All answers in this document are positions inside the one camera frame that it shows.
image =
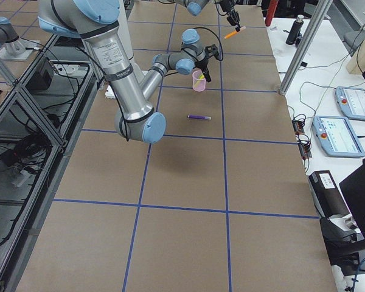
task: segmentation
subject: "marker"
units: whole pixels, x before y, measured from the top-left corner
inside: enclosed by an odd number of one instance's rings
[[[242,26],[241,27],[241,29],[239,30],[239,32],[241,32],[242,30],[245,30],[246,29],[246,26]],[[234,32],[231,32],[231,33],[229,33],[228,35],[226,35],[225,37],[224,37],[224,39],[226,40],[226,39],[228,39],[228,38],[230,38],[230,37],[232,37],[232,36],[234,36],[234,35],[236,35],[237,33],[239,33],[238,31],[234,31]]]
[[[207,117],[207,116],[195,116],[193,114],[189,114],[188,115],[188,119],[211,120],[211,117]]]

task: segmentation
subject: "black bottle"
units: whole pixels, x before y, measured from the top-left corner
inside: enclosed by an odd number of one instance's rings
[[[296,38],[300,32],[300,29],[303,26],[303,15],[298,15],[296,20],[294,21],[290,34],[288,35],[287,40],[285,41],[286,44],[294,44],[294,42],[296,41]]]

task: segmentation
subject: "white table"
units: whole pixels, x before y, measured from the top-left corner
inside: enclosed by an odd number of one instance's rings
[[[288,34],[283,30],[290,30],[293,19],[274,18],[272,24],[267,28],[269,39],[273,48],[273,54],[276,58],[276,65],[279,72],[285,72],[296,52],[296,46],[285,44]],[[309,20],[304,21],[301,32],[304,34]],[[325,66],[339,61],[347,55],[346,48],[343,46],[341,39],[336,34],[334,28],[329,21],[323,21],[320,26],[304,61],[308,63],[307,67]],[[342,61],[335,63],[326,68],[314,68],[300,70],[287,94],[288,105],[294,108],[294,115],[305,114],[307,117],[313,117],[313,110],[303,105],[299,101],[299,89],[304,82],[313,82],[321,86],[354,86],[364,82],[362,75],[350,75],[346,70],[346,64],[350,60],[347,56]],[[357,86],[365,88],[365,83]],[[309,104],[316,109],[319,101],[323,98],[316,115],[319,116],[343,116],[335,99],[334,89],[320,88],[314,85],[305,84],[301,91],[303,102]],[[365,122],[350,120],[350,123],[358,136],[365,135]],[[317,138],[311,133],[312,119],[307,119],[305,123],[305,132],[311,137],[312,143],[312,158],[309,160],[309,168],[307,175],[317,170],[329,170],[337,184],[339,184],[350,173],[357,169],[362,164],[362,158],[331,158],[328,157],[319,145]],[[365,138],[360,139],[361,145],[365,150]],[[346,277],[348,285],[352,284],[351,276]],[[365,292],[365,275],[358,277],[359,282],[356,284],[355,291]]]

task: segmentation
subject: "device screen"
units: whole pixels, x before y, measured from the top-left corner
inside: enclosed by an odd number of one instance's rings
[[[321,118],[321,122],[335,152],[359,152],[345,120]]]
[[[344,88],[343,91],[352,114],[365,116],[365,91],[351,88]]]

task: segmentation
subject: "blue cable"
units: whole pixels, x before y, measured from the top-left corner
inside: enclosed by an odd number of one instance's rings
[[[358,273],[360,272],[361,270],[361,266],[363,265],[363,263],[365,262],[365,258],[360,262],[360,264],[358,265],[358,268],[355,272],[355,275],[354,275],[354,278],[352,279],[353,280],[353,287],[351,289],[351,292],[354,292],[354,288],[355,288],[355,283],[357,282],[357,276],[358,276]]]

